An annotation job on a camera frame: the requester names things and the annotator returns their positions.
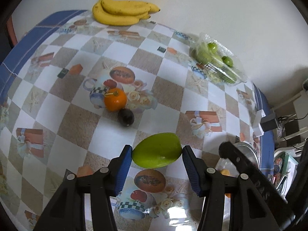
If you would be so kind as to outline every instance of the white power strip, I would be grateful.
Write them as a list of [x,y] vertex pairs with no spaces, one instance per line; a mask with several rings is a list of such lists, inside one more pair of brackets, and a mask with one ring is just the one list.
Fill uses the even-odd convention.
[[256,117],[254,119],[254,123],[252,124],[252,129],[254,130],[254,134],[256,137],[262,136],[264,134],[264,131],[261,127],[261,119],[262,117],[266,116],[263,109],[257,111]]

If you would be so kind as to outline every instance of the silver bolt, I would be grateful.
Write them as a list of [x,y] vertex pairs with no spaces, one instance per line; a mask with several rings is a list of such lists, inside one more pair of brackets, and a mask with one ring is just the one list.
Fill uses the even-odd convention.
[[73,180],[75,178],[75,175],[74,174],[69,174],[66,179],[68,180]]
[[249,177],[248,177],[247,174],[241,174],[241,178],[242,178],[243,180],[247,180]]
[[210,174],[215,173],[215,169],[212,168],[212,167],[209,167],[206,171],[207,171],[208,173],[210,173]]
[[100,172],[101,173],[107,173],[109,171],[109,168],[107,168],[107,167],[102,167],[101,169],[100,169]]

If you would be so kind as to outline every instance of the printed red apple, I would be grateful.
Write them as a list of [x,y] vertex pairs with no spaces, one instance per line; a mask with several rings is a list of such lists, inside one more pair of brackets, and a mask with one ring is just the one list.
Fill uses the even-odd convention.
[[104,85],[109,87],[110,89],[114,89],[117,86],[117,83],[114,80],[108,79],[104,81]]
[[140,202],[145,202],[147,200],[147,194],[141,190],[135,190],[131,194],[133,200],[139,200]]

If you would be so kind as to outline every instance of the wall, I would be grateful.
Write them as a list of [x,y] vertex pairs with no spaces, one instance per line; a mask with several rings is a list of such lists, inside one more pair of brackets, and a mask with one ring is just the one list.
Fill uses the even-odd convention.
[[[308,76],[308,26],[290,0],[146,0],[154,21],[207,32],[239,56],[247,75],[275,105]],[[13,13],[17,39],[51,13],[91,9],[96,0],[23,0]]]

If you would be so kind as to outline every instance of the cup handle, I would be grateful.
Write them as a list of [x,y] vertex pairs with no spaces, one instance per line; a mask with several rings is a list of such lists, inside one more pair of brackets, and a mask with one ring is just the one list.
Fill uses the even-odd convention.
[[[82,83],[82,87],[84,87],[84,89],[87,91],[92,91],[92,89],[95,86],[96,81],[97,81],[96,79],[92,79],[92,78],[85,79],[84,82]],[[93,86],[91,88],[86,87],[86,82],[91,83]]]

